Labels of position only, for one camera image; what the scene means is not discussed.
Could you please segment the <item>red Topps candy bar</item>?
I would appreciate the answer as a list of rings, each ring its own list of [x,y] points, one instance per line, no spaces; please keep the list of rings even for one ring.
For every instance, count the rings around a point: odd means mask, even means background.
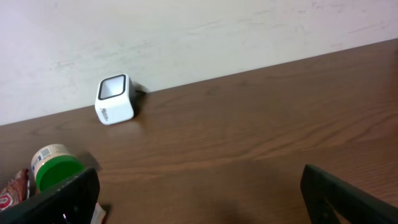
[[[1,211],[22,203],[30,197],[29,170],[20,170],[1,190]]]

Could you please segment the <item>green lidded white jar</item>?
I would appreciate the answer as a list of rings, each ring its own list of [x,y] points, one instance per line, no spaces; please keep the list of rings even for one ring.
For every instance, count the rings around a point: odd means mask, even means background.
[[[81,161],[63,144],[51,144],[39,149],[30,166],[40,192],[84,169]]]

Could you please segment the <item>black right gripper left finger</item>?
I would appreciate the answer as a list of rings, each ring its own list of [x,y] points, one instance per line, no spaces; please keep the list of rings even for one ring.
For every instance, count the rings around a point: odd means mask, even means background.
[[[1,212],[1,223],[90,223],[100,182],[87,168]]]

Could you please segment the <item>orange Kleenex tissue pack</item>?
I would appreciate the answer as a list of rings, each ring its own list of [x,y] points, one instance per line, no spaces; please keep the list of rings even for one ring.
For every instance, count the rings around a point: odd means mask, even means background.
[[[106,211],[101,207],[99,203],[96,203],[90,224],[103,224],[105,216]]]

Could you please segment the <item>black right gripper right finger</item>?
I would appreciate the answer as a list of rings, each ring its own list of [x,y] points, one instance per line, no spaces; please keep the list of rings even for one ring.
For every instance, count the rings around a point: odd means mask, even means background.
[[[307,164],[300,181],[301,193],[312,223],[397,224],[397,208],[379,200],[319,167]]]

